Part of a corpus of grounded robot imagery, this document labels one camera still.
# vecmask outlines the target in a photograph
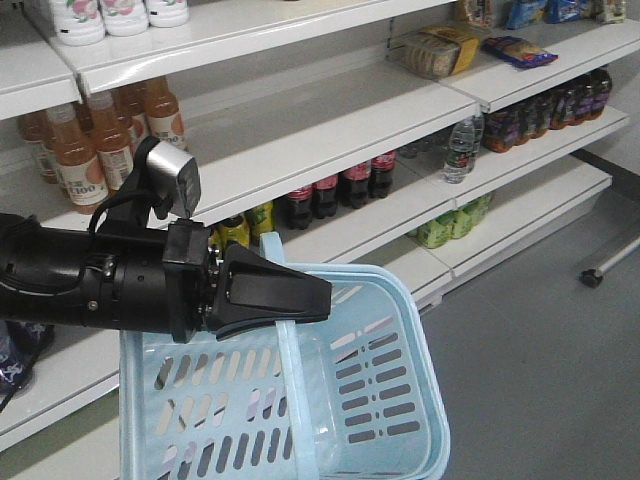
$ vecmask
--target robotic arm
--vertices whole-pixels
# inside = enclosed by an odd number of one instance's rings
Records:
[[[147,138],[122,188],[88,231],[0,214],[0,315],[7,320],[170,333],[186,343],[272,324],[326,319],[331,285],[232,245],[223,262],[210,229],[188,220],[200,199],[195,159]],[[181,217],[146,228],[149,213]],[[98,227],[101,216],[106,219]]]

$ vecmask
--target bottle cap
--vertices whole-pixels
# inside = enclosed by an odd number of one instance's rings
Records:
[[[70,103],[47,108],[47,117],[52,123],[66,123],[76,118],[76,111]]]
[[[91,110],[104,110],[113,105],[113,97],[109,91],[92,93],[87,98],[87,104]]]

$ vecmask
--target caster wheel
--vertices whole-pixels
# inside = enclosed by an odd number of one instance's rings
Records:
[[[602,275],[598,275],[595,269],[585,270],[580,275],[580,281],[587,287],[596,288],[602,283]]]

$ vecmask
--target white bottle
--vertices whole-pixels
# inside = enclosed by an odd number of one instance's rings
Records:
[[[145,0],[149,23],[154,27],[177,27],[189,20],[187,0]]]
[[[56,35],[62,43],[75,47],[104,38],[98,0],[49,0],[49,3]]]
[[[107,32],[127,37],[144,32],[149,26],[147,10],[142,0],[100,0]]]

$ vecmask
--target brown juice bottle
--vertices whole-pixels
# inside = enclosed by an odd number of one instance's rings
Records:
[[[69,197],[79,213],[91,214],[109,191],[96,149],[80,129],[71,104],[47,109],[55,143],[53,150]]]
[[[146,85],[144,109],[151,135],[186,150],[178,99],[169,91],[166,77],[152,78]]]
[[[113,193],[120,189],[133,170],[131,137],[118,120],[111,92],[94,93],[88,103],[93,119],[91,140]]]
[[[29,149],[40,176],[47,183],[57,183],[56,172],[44,147],[46,113],[44,110],[18,117],[18,131]]]

